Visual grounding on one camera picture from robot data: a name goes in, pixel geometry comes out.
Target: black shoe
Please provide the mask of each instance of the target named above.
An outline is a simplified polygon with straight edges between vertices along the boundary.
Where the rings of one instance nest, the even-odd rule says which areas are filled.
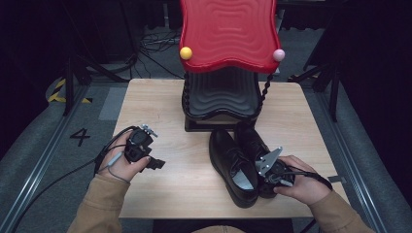
[[[234,204],[252,207],[258,199],[255,165],[238,148],[225,130],[214,130],[209,141],[210,160],[223,178]]]
[[[260,138],[253,126],[245,122],[239,122],[234,129],[234,140],[242,149],[242,151],[249,157],[251,161],[255,162],[262,156],[270,153],[269,148]],[[257,175],[258,179],[258,195],[262,198],[273,198],[277,195],[273,191],[275,184],[266,183],[264,177]]]

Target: tape mark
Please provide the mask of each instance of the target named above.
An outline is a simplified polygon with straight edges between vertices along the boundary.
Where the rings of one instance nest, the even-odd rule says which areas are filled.
[[[82,128],[81,130],[77,131],[76,133],[70,135],[70,138],[72,139],[80,139],[78,143],[78,147],[82,146],[83,140],[90,138],[90,136],[86,135],[87,129]]]
[[[49,97],[49,102],[60,102],[60,103],[66,103],[66,98],[65,97],[59,97],[58,93],[60,92],[61,88],[66,84],[66,79],[61,78],[60,81],[57,83],[55,86],[51,97]],[[82,103],[84,104],[91,104],[93,102],[93,98],[84,98],[82,100]]]

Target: pink ball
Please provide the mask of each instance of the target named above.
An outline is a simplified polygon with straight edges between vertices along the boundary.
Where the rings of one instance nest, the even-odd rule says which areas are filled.
[[[282,61],[285,58],[285,52],[283,50],[275,50],[273,52],[273,58],[276,61]]]

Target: wooden table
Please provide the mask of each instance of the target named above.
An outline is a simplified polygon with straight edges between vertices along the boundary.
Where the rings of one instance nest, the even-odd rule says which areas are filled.
[[[306,205],[282,195],[258,198],[248,209],[234,205],[210,163],[210,132],[185,131],[183,86],[181,80],[132,80],[128,86],[114,134],[130,125],[147,123],[158,134],[151,144],[151,155],[166,164],[160,170],[145,169],[134,178],[120,217],[312,216]],[[281,155],[298,156],[325,178],[337,175],[297,83],[272,83],[256,130],[271,150],[282,146]],[[341,183],[334,183],[333,188],[348,201]]]

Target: sleeve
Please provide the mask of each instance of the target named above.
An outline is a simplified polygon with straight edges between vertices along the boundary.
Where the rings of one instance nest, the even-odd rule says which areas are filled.
[[[96,174],[67,232],[121,232],[119,214],[129,187]]]
[[[324,232],[374,232],[335,191],[309,208]]]

